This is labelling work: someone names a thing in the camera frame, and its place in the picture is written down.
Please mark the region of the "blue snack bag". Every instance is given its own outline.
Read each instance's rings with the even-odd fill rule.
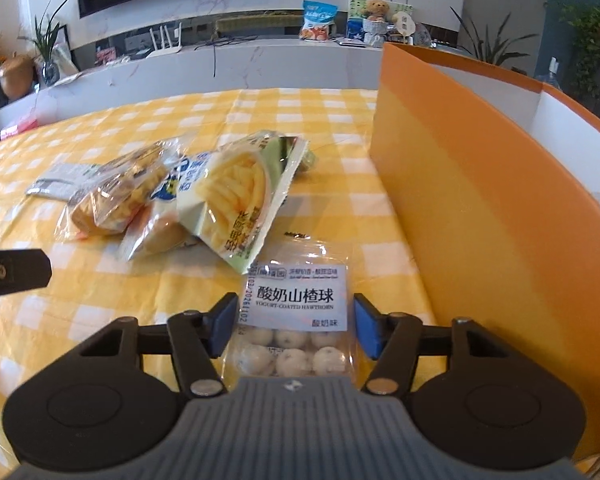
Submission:
[[[320,2],[302,2],[304,24],[300,30],[301,40],[328,41],[329,27],[334,25],[338,7]]]

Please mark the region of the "teddy bear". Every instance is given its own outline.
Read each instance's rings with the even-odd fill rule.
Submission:
[[[389,4],[384,0],[369,0],[366,3],[366,16],[372,22],[384,22],[389,12]]]

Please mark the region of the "yellow checkered tablecloth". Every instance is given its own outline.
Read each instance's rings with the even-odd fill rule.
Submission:
[[[104,110],[0,142],[0,249],[43,248],[53,277],[46,289],[0,298],[0,412],[18,384],[119,316],[164,322],[207,310],[242,277],[206,247],[122,262],[119,238],[59,243],[63,204],[24,190],[58,162],[107,162],[158,139],[197,132],[200,151],[260,129],[300,134],[317,165],[298,176],[274,231],[310,234],[350,248],[350,276],[385,312],[433,322],[404,235],[367,156],[376,92],[267,89],[176,96]],[[146,370],[175,387],[167,358]],[[438,364],[418,369],[420,379]],[[0,423],[0,476],[16,465]]]

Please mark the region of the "gray gripper base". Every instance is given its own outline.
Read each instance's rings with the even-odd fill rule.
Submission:
[[[243,378],[192,400],[145,455],[109,470],[51,473],[28,464],[9,480],[582,480],[567,460],[524,472],[467,465],[422,437],[397,399],[347,378]]]

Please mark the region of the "clear plastic bottle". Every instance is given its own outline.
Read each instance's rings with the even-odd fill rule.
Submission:
[[[555,78],[559,66],[560,63],[557,62],[555,57],[552,57],[551,61],[549,62],[549,73],[547,75],[539,75],[536,79],[538,79],[538,81],[542,81],[543,83],[547,83],[548,85],[554,86],[558,90],[560,90],[561,88],[558,84],[558,80]]]

